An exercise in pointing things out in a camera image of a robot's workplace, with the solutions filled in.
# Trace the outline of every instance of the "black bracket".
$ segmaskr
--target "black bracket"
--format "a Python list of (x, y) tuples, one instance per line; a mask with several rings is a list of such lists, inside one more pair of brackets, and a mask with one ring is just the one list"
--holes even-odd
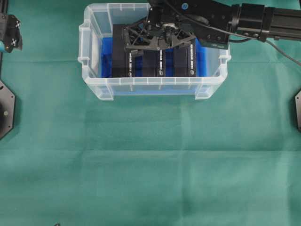
[(297, 109), (297, 120), (298, 130), (301, 132), (301, 91), (295, 96), (296, 109)]
[(14, 110), (15, 95), (0, 81), (0, 139), (13, 128)]

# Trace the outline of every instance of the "clear plastic bin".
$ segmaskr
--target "clear plastic bin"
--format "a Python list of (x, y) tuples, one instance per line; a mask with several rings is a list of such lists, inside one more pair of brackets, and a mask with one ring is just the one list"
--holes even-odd
[(147, 3), (91, 4), (86, 7), (79, 27), (79, 57), (82, 78), (101, 100), (131, 95), (194, 95), (208, 99), (228, 75), (229, 50), (207, 48), (204, 77), (104, 78), (103, 38), (112, 37), (113, 24), (131, 24), (147, 15)]

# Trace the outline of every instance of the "green cloth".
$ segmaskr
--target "green cloth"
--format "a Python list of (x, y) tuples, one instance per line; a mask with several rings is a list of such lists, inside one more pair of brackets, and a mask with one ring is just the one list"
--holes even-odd
[[(77, 62), (78, 26), (96, 2), (9, 3), (24, 49), (3, 57), (16, 117), (0, 141), (0, 225), (300, 225), (301, 68), (268, 44), (231, 44), (229, 76), (209, 100), (103, 102)], [(301, 60), (299, 42), (277, 45)]]

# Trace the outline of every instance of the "black robotic arm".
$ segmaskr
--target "black robotic arm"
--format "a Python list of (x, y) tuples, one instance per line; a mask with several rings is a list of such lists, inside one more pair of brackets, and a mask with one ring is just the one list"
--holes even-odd
[(265, 42), (301, 40), (301, 10), (264, 5), (224, 5), (213, 0), (149, 0), (146, 18), (127, 27), (127, 49), (160, 50), (198, 38), (202, 46), (227, 49), (230, 35)]

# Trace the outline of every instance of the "white label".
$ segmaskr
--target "white label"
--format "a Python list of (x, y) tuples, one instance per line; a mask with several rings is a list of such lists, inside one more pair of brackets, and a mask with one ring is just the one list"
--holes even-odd
[(193, 63), (193, 44), (190, 45), (190, 68), (193, 70), (194, 63)]
[(129, 57), (130, 57), (130, 59), (129, 59), (129, 61), (130, 61), (129, 71), (132, 72), (132, 54), (131, 53), (129, 54)]
[(163, 68), (163, 51), (160, 50), (160, 70)]

